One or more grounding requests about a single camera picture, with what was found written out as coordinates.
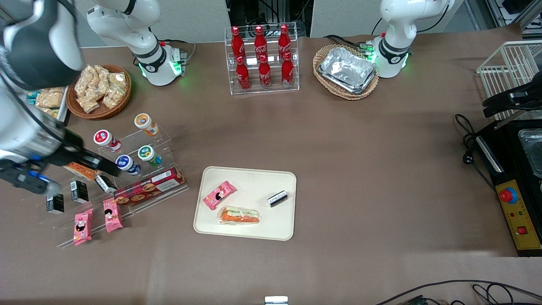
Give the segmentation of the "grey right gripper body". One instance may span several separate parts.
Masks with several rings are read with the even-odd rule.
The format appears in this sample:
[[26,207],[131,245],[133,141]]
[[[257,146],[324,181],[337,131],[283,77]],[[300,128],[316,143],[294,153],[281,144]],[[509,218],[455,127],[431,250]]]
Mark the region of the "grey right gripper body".
[[61,121],[26,102],[25,92],[11,92],[6,85],[1,85],[0,158],[17,164],[28,160],[68,164],[69,158],[61,142],[43,129],[36,119],[57,137],[66,135]]

